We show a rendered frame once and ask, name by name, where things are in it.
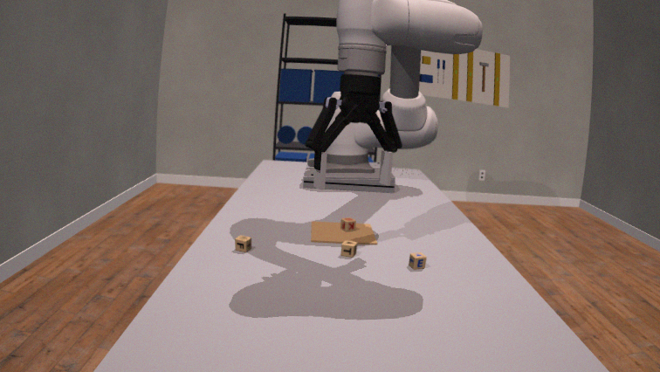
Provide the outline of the tan letter block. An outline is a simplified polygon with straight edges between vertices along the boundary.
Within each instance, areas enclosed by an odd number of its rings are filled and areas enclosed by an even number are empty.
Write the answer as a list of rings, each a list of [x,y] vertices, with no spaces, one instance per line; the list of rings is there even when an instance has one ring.
[[[425,264],[426,264],[426,256],[423,255],[421,252],[418,253],[410,253],[409,255],[409,266],[413,270],[417,269],[424,269]]]
[[[235,238],[236,251],[248,252],[251,249],[251,238],[246,236],[239,236]]]
[[[355,231],[355,224],[356,220],[351,217],[342,218],[340,221],[340,228],[345,232]]]
[[[357,242],[345,241],[341,245],[341,256],[353,258],[356,254]]]

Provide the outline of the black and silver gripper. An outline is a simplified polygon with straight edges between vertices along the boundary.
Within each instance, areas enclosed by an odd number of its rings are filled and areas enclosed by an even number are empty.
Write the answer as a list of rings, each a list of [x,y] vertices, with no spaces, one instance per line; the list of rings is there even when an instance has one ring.
[[[353,74],[342,74],[340,76],[340,99],[337,100],[331,97],[324,99],[320,116],[305,143],[306,147],[314,150],[313,187],[325,189],[326,151],[350,122],[367,123],[372,129],[384,149],[382,150],[379,183],[390,185],[393,152],[395,153],[398,148],[402,147],[402,142],[392,114],[392,103],[389,101],[379,102],[380,91],[381,80],[379,77]],[[341,111],[326,131],[338,107]],[[386,131],[376,114],[377,110],[380,112]]]

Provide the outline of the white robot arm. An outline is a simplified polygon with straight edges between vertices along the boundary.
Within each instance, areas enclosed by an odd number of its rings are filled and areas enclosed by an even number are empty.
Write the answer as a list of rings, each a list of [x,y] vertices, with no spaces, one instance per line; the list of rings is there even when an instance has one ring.
[[[432,143],[438,122],[419,92],[421,50],[475,51],[483,33],[478,16],[448,0],[340,0],[336,24],[338,70],[344,74],[383,75],[391,45],[390,90],[382,101],[392,103],[402,141],[398,149]],[[369,148],[382,148],[370,126],[350,122],[326,151],[326,173],[374,173]]]

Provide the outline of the tan flat mat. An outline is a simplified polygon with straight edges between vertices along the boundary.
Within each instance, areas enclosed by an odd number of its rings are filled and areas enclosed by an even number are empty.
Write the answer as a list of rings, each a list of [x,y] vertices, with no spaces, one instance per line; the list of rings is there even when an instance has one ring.
[[[377,245],[370,224],[356,224],[355,231],[345,232],[340,228],[340,223],[312,221],[311,242],[343,244],[346,240],[358,245]]]

